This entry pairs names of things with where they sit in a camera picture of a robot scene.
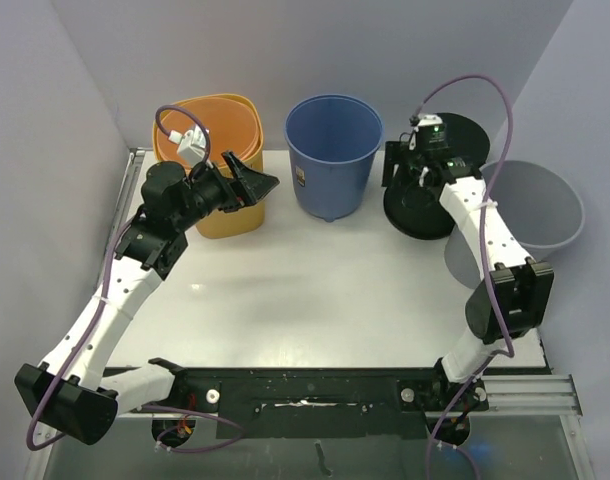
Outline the orange bucket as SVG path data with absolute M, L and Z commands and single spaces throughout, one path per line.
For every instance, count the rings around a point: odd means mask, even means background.
M 254 104 L 237 94 L 215 94 L 194 97 L 174 103 L 190 111 L 206 127 L 211 140 L 210 159 L 219 167 L 225 166 L 221 153 L 231 150 L 244 162 L 256 155 L 262 147 L 261 120 Z M 185 133 L 193 122 L 186 115 L 167 110 L 161 121 L 168 130 Z M 177 155 L 178 146 L 171 143 L 154 122 L 152 140 L 155 156 L 159 161 L 177 161 L 189 171 L 189 164 Z

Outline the blue plastic bucket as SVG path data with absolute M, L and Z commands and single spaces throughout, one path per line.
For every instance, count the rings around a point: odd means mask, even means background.
M 294 193 L 304 211 L 333 222 L 360 207 L 383 140 L 374 108 L 347 95 L 316 95 L 292 108 L 284 136 Z

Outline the black ribbed bucket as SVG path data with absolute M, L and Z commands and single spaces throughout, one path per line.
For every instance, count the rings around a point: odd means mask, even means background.
M 443 176 L 445 185 L 459 178 L 481 177 L 480 168 L 485 164 L 490 140 L 485 130 L 474 120 L 456 113 L 440 112 L 444 124 L 434 131 L 412 127 L 396 141 L 405 142 L 410 150 L 447 144 L 450 147 Z M 397 184 L 385 188 L 384 213 L 389 222 L 400 232 L 420 240 L 437 240 L 450 235 L 454 220 L 439 203 L 443 187 L 427 188 L 412 183 Z

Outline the grey plastic bucket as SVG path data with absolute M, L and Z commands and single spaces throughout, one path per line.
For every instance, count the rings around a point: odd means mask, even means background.
M 483 280 L 480 237 L 485 237 L 490 268 L 543 261 L 569 245 L 584 226 L 583 204 L 554 172 L 534 163 L 507 160 L 483 167 L 481 177 L 457 179 L 443 187 L 439 202 L 455 227 L 444 252 L 456 280 L 475 289 Z

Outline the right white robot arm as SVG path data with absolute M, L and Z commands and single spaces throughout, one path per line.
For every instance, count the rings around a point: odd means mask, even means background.
M 430 397 L 444 409 L 463 401 L 493 357 L 512 355 L 514 340 L 541 325 L 554 280 L 552 267 L 520 245 L 491 198 L 481 172 L 489 150 L 478 124 L 438 117 L 385 144 L 388 221 L 419 240 L 460 233 L 479 276 L 465 305 L 464 334 L 434 367 Z

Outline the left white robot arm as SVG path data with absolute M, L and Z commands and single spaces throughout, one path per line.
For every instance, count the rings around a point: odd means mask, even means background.
M 185 170 L 160 162 L 146 172 L 142 202 L 110 241 L 100 285 L 75 323 L 39 365 L 24 364 L 14 384 L 31 416 L 26 445 L 46 448 L 65 436 L 98 442 L 115 418 L 158 404 L 175 411 L 189 387 L 182 367 L 162 359 L 107 377 L 108 360 L 139 309 L 185 252 L 186 233 L 215 211 L 261 203 L 279 179 L 222 155 L 230 173 L 208 160 Z

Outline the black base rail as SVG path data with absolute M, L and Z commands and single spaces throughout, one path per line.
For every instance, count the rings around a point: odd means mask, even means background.
M 219 440 L 356 439 L 396 436 L 423 439 L 433 415 L 447 414 L 440 432 L 467 433 L 468 417 L 486 411 L 482 381 L 450 384 L 435 369 L 181 369 L 169 398 L 147 412 L 177 414 L 156 419 L 153 436 L 182 445 L 201 420 L 216 423 Z

